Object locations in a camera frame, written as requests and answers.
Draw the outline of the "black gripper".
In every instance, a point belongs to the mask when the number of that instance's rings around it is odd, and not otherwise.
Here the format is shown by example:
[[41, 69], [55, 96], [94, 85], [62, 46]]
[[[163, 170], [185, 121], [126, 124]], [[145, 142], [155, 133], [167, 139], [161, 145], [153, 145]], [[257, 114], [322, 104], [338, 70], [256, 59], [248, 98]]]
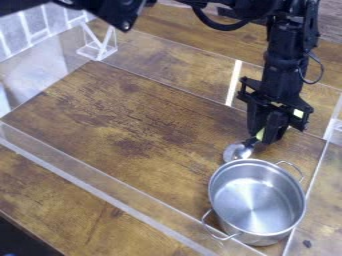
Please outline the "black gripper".
[[249, 133], [256, 136], [265, 128], [265, 144], [282, 139], [289, 127], [289, 116], [292, 127], [300, 131], [306, 128], [314, 112], [314, 108], [301, 98], [308, 64], [308, 55], [285, 58], [280, 54], [268, 53], [262, 80], [241, 78], [238, 99], [248, 104]]

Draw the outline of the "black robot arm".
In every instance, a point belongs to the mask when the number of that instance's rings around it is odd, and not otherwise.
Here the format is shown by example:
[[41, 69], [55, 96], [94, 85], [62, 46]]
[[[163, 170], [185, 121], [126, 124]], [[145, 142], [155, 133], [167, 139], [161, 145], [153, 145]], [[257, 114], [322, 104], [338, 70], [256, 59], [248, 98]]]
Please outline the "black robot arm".
[[[249, 144], [280, 141], [293, 127], [304, 131], [314, 108], [301, 98], [318, 45], [320, 0], [175, 0], [210, 28], [234, 31], [266, 22], [268, 50], [262, 79], [241, 78], [238, 99], [248, 104]], [[0, 0], [0, 17], [47, 3], [86, 10], [123, 32], [158, 0]]]

